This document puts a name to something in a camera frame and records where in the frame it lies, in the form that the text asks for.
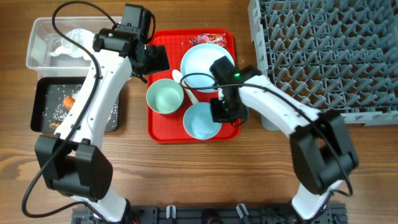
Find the light blue bowl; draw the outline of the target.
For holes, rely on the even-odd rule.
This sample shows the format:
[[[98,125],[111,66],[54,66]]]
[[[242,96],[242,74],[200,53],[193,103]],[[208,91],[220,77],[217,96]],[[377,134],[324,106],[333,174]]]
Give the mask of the light blue bowl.
[[[184,113],[183,127],[192,138],[207,140],[219,133],[222,124],[213,121],[209,103],[199,102],[191,105]]]

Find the white spoon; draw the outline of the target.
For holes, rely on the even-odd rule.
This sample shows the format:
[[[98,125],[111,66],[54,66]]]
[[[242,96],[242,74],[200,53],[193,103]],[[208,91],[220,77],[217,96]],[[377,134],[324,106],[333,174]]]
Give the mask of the white spoon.
[[[172,70],[172,78],[183,87],[193,105],[199,102],[193,92],[187,88],[185,82],[182,80],[183,76],[180,71]]]

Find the green bowl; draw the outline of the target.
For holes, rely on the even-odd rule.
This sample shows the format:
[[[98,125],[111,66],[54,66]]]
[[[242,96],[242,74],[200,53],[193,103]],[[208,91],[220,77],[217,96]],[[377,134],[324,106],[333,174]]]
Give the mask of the green bowl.
[[[147,105],[159,114],[176,112],[184,101],[184,91],[174,80],[164,78],[157,80],[147,90]]]

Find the light blue plate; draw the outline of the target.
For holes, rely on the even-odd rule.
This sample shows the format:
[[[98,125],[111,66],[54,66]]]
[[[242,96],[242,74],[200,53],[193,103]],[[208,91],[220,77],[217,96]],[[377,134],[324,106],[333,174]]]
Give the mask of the light blue plate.
[[[205,73],[213,77],[210,67],[214,61],[226,56],[234,65],[231,54],[223,47],[216,44],[198,44],[189,49],[182,58],[180,71],[183,76],[191,73]],[[215,81],[205,75],[192,75],[184,79],[191,88],[209,87]]]

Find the white napkin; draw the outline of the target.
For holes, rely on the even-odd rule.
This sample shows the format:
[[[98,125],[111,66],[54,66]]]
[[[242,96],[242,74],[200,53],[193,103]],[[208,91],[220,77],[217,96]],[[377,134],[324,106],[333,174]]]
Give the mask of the white napkin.
[[[93,39],[95,37],[94,33],[85,29],[73,29],[66,34],[66,36],[73,40],[74,42],[80,44],[90,53],[93,53]],[[61,39],[61,46],[57,47],[53,52],[50,52],[50,56],[57,57],[59,55],[68,55],[72,58],[83,58],[84,60],[90,61],[90,56],[81,48],[77,47],[75,44],[69,42],[68,40]]]

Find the red candy wrapper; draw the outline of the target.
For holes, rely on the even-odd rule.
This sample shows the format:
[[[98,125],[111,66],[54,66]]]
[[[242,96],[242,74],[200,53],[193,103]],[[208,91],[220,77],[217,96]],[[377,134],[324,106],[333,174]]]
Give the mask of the red candy wrapper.
[[[226,34],[200,34],[196,37],[190,39],[190,43],[192,45],[199,45],[199,44],[216,44],[220,47],[225,47],[228,43],[226,39]]]

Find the orange carrot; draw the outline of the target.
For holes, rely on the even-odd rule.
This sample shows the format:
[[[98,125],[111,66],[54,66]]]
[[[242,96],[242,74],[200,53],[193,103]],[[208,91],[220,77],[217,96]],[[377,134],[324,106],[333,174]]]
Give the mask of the orange carrot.
[[[74,103],[75,103],[75,99],[74,99],[73,97],[71,97],[71,96],[68,96],[68,97],[66,97],[66,98],[63,100],[63,106],[64,106],[68,111],[70,111],[70,110],[72,109]]]

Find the white rice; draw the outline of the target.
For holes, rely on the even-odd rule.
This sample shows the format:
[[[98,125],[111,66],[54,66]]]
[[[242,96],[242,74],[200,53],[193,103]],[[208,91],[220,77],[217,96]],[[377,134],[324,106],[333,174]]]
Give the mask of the white rice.
[[[45,94],[44,118],[47,124],[63,121],[69,111],[63,106],[63,100],[71,96],[74,99],[81,89],[81,84],[49,85]],[[107,121],[107,131],[111,131],[118,124],[119,98],[114,103]]]

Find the brown food scrap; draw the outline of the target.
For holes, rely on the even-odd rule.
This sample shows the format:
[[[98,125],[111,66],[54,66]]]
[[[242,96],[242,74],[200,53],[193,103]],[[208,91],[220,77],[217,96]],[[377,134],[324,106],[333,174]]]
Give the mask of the brown food scrap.
[[[50,126],[52,129],[56,130],[61,124],[62,124],[61,121],[54,121],[54,122],[50,123],[49,126]]]

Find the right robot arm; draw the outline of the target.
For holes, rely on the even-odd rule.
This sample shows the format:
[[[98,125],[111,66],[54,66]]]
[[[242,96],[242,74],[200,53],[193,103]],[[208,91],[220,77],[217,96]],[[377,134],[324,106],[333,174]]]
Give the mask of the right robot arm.
[[[294,217],[310,223],[359,164],[343,117],[335,110],[322,112],[306,106],[277,88],[256,67],[236,68],[227,57],[210,66],[213,88],[211,114],[216,123],[245,121],[254,109],[282,131],[290,141],[295,175],[300,185],[291,201]]]

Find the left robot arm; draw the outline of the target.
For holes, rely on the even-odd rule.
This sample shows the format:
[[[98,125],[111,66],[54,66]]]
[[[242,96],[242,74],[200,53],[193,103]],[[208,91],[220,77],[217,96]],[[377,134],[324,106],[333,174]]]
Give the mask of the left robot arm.
[[[101,152],[108,116],[132,74],[148,75],[170,68],[163,45],[150,45],[140,34],[102,29],[93,50],[71,41],[91,58],[91,69],[67,117],[52,137],[39,136],[35,154],[46,187],[76,205],[85,205],[103,223],[130,223],[128,199],[111,185],[113,167]]]

